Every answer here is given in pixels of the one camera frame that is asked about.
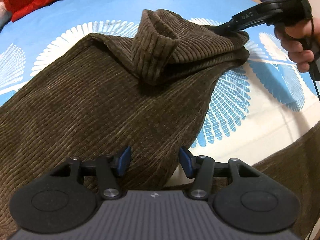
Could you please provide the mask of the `person's right hand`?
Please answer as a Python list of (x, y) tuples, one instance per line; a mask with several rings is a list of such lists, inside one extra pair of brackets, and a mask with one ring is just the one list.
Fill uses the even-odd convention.
[(274, 34), (280, 40), (281, 46), (288, 52), (289, 59), (296, 63), (301, 73), (309, 71), (310, 62), (314, 60), (311, 50), (304, 49), (298, 41), (310, 37), (313, 34), (314, 41), (319, 44), (319, 18), (313, 18), (313, 22), (303, 20), (294, 26), (281, 27), (275, 26)]

